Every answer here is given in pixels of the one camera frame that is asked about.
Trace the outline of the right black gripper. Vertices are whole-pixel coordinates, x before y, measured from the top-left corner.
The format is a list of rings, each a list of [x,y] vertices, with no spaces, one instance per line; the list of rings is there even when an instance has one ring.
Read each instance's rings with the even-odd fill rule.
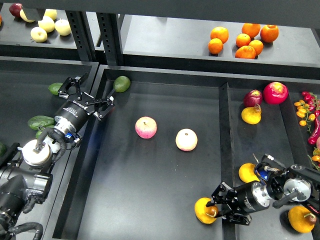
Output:
[[[219,211],[217,208],[206,208],[204,210],[204,223],[207,225],[213,224],[218,218],[223,218],[230,223],[249,226],[251,218],[248,214],[263,210],[263,206],[258,202],[254,195],[254,188],[260,186],[259,182],[248,182],[243,185],[232,188],[227,183],[222,181],[211,194],[210,200],[206,203],[206,207],[215,205],[235,204],[238,201],[240,213],[232,211]]]

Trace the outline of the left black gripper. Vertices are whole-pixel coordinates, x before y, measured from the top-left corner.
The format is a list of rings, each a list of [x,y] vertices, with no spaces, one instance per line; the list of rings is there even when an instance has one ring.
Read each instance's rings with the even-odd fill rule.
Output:
[[[81,93],[81,84],[87,79],[87,72],[81,77],[68,77],[58,89],[58,96],[67,101],[56,112],[56,123],[62,120],[63,123],[68,122],[70,130],[80,130],[91,115],[101,121],[114,110],[113,94],[116,90],[113,88],[106,97],[94,99],[86,92]],[[68,90],[71,87],[75,87],[75,94],[69,95]]]

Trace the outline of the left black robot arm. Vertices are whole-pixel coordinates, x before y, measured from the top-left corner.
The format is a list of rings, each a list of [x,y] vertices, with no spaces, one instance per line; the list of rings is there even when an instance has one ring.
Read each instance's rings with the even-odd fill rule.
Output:
[[[11,240],[16,235],[34,231],[33,239],[40,240],[43,226],[38,222],[17,224],[21,213],[32,211],[36,204],[47,199],[52,182],[52,169],[68,149],[77,148],[82,141],[79,130],[90,116],[104,118],[114,107],[113,93],[94,98],[81,91],[88,78],[67,78],[58,89],[66,101],[54,115],[52,127],[40,125],[41,134],[24,146],[13,143],[0,158],[0,238]]]

